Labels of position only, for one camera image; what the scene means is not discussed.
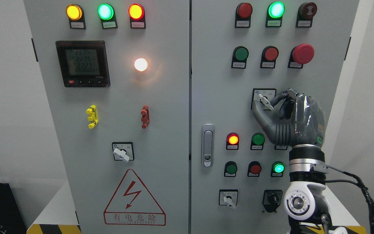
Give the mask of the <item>gray robotic hand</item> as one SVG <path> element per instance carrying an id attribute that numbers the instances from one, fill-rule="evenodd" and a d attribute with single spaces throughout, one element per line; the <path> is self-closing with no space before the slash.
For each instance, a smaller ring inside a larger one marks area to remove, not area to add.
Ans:
<path id="1" fill-rule="evenodd" d="M 264 111 L 264 104 L 274 107 L 284 100 L 279 109 L 279 119 L 291 120 L 287 124 L 277 124 Z M 277 146 L 310 145 L 321 149 L 326 129 L 324 112 L 314 97 L 289 88 L 272 101 L 252 102 L 255 120 L 271 143 Z"/>

